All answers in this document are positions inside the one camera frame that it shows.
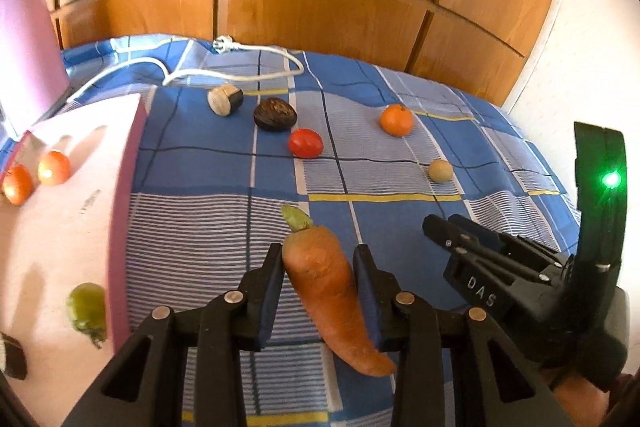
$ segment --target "blue checkered bedsheet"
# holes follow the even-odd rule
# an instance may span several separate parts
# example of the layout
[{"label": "blue checkered bedsheet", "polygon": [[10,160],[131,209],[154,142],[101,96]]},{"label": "blue checkered bedsheet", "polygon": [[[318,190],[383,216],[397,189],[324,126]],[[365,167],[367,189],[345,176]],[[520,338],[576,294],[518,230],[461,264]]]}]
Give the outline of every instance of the blue checkered bedsheet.
[{"label": "blue checkered bedsheet", "polygon": [[[148,120],[140,144],[129,211],[127,290],[133,327],[157,305],[199,307],[260,266],[272,241],[287,234],[283,203],[328,226],[350,255],[367,243],[380,269],[402,288],[441,309],[464,306],[444,281],[448,255],[423,235],[427,214],[458,213],[491,229],[522,234],[574,253],[579,215],[538,149],[496,107],[442,84],[359,60],[297,53],[305,73],[242,82],[242,107],[228,118],[207,105],[205,89],[221,83],[186,77],[161,87],[151,64],[120,70],[62,111],[140,92]],[[128,58],[155,57],[170,71],[215,68],[235,74],[282,71],[289,63],[264,52],[218,55],[210,44],[171,36],[98,42],[64,52],[72,83]],[[258,130],[261,97],[279,96],[298,124],[318,132],[324,152],[292,158],[288,133]],[[377,125],[383,108],[404,103],[415,113],[404,139]],[[5,142],[2,151],[8,151]],[[424,169],[436,158],[454,167],[447,184]],[[249,425],[385,426],[394,381],[354,372],[320,343],[286,280],[269,347],[241,356]],[[447,402],[452,385],[443,356]],[[184,421],[193,410],[190,353]],[[453,425],[452,413],[448,422]]]}]

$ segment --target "green fruit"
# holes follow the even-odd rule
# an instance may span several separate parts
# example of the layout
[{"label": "green fruit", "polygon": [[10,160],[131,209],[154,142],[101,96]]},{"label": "green fruit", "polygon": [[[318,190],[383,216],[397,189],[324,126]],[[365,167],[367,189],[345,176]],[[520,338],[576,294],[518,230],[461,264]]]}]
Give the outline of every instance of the green fruit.
[{"label": "green fruit", "polygon": [[107,339],[104,288],[92,282],[76,286],[66,298],[66,315],[74,329],[89,336],[100,349],[100,343]]}]

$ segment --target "tomato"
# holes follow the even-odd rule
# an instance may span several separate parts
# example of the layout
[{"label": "tomato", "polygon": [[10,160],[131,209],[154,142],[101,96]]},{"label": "tomato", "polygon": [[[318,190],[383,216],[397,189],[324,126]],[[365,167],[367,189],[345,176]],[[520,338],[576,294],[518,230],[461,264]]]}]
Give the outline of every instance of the tomato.
[{"label": "tomato", "polygon": [[404,105],[395,103],[383,111],[380,127],[391,136],[406,136],[414,128],[414,114]]},{"label": "tomato", "polygon": [[322,138],[311,129],[296,129],[289,137],[289,150],[293,156],[304,159],[318,158],[324,150]]},{"label": "tomato", "polygon": [[104,288],[84,282],[76,286],[66,298],[66,315],[76,331],[91,338],[95,347],[107,339],[107,314]]},{"label": "tomato", "polygon": [[33,181],[24,165],[16,164],[6,172],[2,180],[2,191],[13,204],[23,204],[31,196]]},{"label": "tomato", "polygon": [[38,165],[38,178],[43,185],[60,185],[71,175],[71,164],[60,151],[49,151]]}]

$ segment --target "pink folder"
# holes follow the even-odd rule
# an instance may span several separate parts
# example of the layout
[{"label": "pink folder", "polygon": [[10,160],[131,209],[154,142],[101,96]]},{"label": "pink folder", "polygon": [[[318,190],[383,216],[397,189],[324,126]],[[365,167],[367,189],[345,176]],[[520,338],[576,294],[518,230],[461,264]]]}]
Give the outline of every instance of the pink folder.
[{"label": "pink folder", "polygon": [[0,66],[4,127],[19,139],[69,89],[45,0],[0,0]]}]

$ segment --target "tangerine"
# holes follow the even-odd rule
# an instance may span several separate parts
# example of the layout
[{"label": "tangerine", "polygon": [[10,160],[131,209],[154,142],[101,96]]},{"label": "tangerine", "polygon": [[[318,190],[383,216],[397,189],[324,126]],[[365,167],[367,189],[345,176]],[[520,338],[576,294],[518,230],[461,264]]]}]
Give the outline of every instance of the tangerine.
[{"label": "tangerine", "polygon": [[395,103],[382,112],[380,127],[391,136],[407,136],[414,128],[414,114],[404,105]]}]

